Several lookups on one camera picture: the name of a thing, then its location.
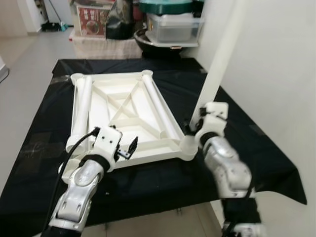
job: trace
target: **white plastic tray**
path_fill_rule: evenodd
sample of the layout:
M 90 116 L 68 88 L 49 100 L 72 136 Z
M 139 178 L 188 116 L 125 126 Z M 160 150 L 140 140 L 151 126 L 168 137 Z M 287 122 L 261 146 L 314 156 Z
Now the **white plastic tray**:
M 93 84 L 87 132 L 96 126 L 115 125 L 123 133 L 120 143 L 123 150 L 127 150 L 138 136 L 136 152 L 130 160 L 119 158 L 116 168 L 170 158 L 192 160 L 196 153 L 194 141 L 184 136 L 152 80 L 152 74 L 152 71 L 145 70 L 139 73 L 89 75 Z M 72 124 L 77 114 L 77 98 L 75 89 Z M 92 149 L 94 139 L 87 143 L 87 151 Z M 84 155 L 68 162 L 64 179 L 76 169 Z

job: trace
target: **black cloth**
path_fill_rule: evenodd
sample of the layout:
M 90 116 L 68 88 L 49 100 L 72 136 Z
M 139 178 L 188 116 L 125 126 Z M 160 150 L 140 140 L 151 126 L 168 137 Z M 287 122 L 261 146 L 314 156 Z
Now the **black cloth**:
M 59 60 L 0 199 L 1 233 L 32 236 L 41 231 L 57 168 L 70 135 L 73 73 L 154 71 L 154 80 L 177 122 L 190 119 L 206 73 L 194 59 L 177 61 Z M 300 203 L 306 197 L 295 165 L 223 90 L 216 101 L 229 103 L 225 134 L 248 164 L 256 191 L 273 191 Z M 59 189 L 61 194 L 66 185 Z M 178 158 L 115 170 L 93 197 L 88 225 L 157 213 L 218 199 L 211 173 L 199 152 L 194 160 Z

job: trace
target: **table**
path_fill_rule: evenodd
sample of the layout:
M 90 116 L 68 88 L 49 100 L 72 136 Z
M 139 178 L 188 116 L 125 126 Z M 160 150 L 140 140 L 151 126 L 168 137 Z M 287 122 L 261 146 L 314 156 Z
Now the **table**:
M 74 88 L 72 73 L 154 71 L 154 81 L 183 128 L 190 119 L 206 73 L 194 59 L 59 60 L 0 198 L 1 232 L 30 237 L 42 229 L 57 168 L 70 135 Z M 229 103 L 225 134 L 248 164 L 258 192 L 273 191 L 307 204 L 295 165 L 220 88 L 216 101 Z M 61 194 L 65 184 L 59 188 Z M 163 212 L 218 199 L 215 182 L 199 152 L 122 168 L 102 180 L 92 200 L 88 225 Z

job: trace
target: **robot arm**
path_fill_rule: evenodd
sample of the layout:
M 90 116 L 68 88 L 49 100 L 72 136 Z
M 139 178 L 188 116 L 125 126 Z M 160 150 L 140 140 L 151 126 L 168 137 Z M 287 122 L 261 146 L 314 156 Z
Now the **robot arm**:
M 91 199 L 104 173 L 114 169 L 119 156 L 129 159 L 136 150 L 137 138 L 128 152 L 119 148 L 121 138 L 122 133 L 114 127 L 100 129 L 93 149 L 82 159 L 84 164 L 71 174 L 68 188 L 59 198 L 42 237 L 81 236 L 91 208 Z
M 227 109 L 226 103 L 207 103 L 200 110 L 201 119 L 195 135 L 222 201 L 226 219 L 223 236 L 265 237 L 255 191 L 251 187 L 251 172 L 224 138 Z

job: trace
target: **tiled floor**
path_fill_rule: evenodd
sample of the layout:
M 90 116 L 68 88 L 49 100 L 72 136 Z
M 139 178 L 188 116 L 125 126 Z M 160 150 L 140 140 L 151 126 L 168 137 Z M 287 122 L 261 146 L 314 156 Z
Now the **tiled floor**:
M 0 83 L 0 193 L 60 58 L 75 58 L 66 32 L 0 42 L 10 67 Z M 220 227 L 209 203 L 86 228 L 84 237 L 218 237 Z

